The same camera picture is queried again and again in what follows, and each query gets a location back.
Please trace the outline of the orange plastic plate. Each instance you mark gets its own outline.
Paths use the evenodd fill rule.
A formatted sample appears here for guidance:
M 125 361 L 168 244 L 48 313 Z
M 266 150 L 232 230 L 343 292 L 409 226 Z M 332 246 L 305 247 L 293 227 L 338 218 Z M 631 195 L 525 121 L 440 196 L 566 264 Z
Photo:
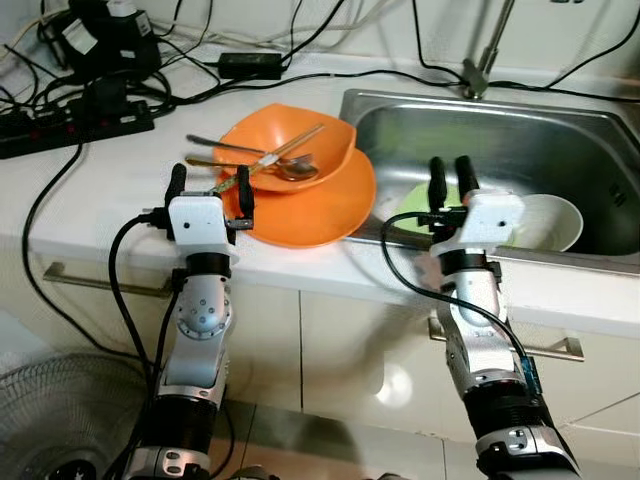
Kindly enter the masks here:
M 298 192 L 256 189 L 253 228 L 247 236 L 278 247 L 315 248 L 356 232 L 374 207 L 378 192 L 369 157 L 352 151 L 329 180 Z

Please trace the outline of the orange plastic bowl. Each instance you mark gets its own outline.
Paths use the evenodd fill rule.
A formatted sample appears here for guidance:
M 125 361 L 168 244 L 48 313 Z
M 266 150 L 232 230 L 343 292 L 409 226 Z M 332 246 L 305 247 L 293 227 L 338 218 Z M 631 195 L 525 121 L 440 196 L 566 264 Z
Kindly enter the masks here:
M 315 125 L 321 125 L 323 129 L 311 140 L 287 154 L 289 159 L 310 154 L 311 164 L 317 169 L 314 178 L 285 180 L 276 175 L 273 168 L 251 175 L 251 186 L 255 189 L 278 193 L 294 192 L 323 183 L 330 174 L 346 164 L 349 151 L 355 145 L 355 128 L 351 124 L 319 111 L 275 102 L 239 120 L 221 137 L 221 142 L 257 148 L 260 151 L 273 151 Z

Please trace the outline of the white kitchen cabinet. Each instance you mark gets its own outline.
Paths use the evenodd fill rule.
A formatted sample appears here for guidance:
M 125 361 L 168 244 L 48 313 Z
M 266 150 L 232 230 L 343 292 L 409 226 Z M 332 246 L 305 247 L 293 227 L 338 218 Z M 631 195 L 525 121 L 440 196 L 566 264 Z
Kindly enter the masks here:
M 412 480 L 483 480 L 475 435 L 429 334 L 428 298 L 402 288 L 365 246 L 355 274 L 311 282 L 302 270 L 342 256 L 241 242 L 229 397 L 256 404 L 244 463 L 288 479 L 362 465 Z M 550 412 L 588 480 L 639 480 L 639 282 L 503 260 L 513 330 L 535 356 Z M 539 355 L 577 340 L 584 360 Z

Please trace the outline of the stainless steel sink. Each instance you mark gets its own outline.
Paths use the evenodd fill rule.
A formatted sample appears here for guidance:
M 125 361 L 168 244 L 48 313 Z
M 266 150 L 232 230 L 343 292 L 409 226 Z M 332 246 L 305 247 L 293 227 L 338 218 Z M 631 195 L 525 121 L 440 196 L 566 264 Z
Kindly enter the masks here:
M 380 225 L 431 177 L 429 163 L 470 157 L 480 186 L 556 195 L 584 230 L 567 251 L 498 248 L 498 259 L 635 274 L 640 251 L 640 152 L 621 116 L 557 106 L 348 90 L 340 118 L 355 127 L 378 193 L 353 233 L 378 242 Z

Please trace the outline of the white ceramic bowl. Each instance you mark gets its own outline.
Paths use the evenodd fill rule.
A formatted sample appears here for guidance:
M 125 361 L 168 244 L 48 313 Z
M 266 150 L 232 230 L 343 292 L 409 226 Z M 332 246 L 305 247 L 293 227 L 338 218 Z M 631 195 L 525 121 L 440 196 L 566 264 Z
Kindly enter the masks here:
M 506 246 L 564 252 L 579 241 L 584 219 L 572 202 L 556 195 L 525 195 L 524 215 Z

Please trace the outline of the steel faucet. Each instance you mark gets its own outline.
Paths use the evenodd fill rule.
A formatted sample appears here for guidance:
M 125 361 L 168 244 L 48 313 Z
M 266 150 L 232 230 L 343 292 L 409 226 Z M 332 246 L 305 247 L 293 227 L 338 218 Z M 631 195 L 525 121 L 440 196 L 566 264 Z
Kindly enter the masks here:
M 516 0 L 504 0 L 500 6 L 500 13 L 495 22 L 492 37 L 488 46 L 481 51 L 480 59 L 475 61 L 466 59 L 463 61 L 463 79 L 465 79 L 465 90 L 463 95 L 470 100 L 483 100 L 485 92 L 489 88 L 489 76 L 497 60 L 500 41 L 509 22 L 509 17 L 515 9 Z

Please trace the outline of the black power strip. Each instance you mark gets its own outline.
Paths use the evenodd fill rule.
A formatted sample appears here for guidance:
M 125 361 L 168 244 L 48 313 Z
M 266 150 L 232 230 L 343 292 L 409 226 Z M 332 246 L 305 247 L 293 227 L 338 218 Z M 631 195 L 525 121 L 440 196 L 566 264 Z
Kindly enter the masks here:
M 155 128 L 154 115 L 143 101 L 129 102 L 120 115 L 88 113 L 81 101 L 42 113 L 0 114 L 0 159 L 125 136 Z

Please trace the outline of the flat black power adapter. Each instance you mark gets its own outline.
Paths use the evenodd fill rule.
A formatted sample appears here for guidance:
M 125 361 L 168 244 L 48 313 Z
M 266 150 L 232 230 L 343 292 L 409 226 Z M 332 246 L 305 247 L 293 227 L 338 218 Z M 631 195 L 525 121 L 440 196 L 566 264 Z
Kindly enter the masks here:
M 228 81 L 278 81 L 285 70 L 279 52 L 223 52 L 214 65 L 219 77 Z

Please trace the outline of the black charger with white label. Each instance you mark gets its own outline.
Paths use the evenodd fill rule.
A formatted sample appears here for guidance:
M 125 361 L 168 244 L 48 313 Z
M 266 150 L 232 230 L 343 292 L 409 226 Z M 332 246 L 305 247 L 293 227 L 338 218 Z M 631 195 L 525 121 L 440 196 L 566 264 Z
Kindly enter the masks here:
M 133 0 L 69 0 L 51 20 L 52 37 L 78 81 L 129 70 L 143 77 L 160 67 L 157 36 Z

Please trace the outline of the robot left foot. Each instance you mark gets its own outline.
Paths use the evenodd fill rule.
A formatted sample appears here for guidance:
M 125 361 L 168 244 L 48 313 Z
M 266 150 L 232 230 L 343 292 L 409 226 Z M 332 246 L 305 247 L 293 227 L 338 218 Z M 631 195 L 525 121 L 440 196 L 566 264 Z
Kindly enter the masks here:
M 278 475 L 266 470 L 261 465 L 251 465 L 239 468 L 228 477 L 228 480 L 282 480 Z

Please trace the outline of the grey floor fan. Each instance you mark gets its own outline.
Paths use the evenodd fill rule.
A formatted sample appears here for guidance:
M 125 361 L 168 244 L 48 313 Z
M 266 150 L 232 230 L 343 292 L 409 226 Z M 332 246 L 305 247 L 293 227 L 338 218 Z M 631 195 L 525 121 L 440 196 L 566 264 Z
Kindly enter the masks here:
M 146 387 L 124 358 L 50 355 L 0 374 L 0 480 L 102 480 Z

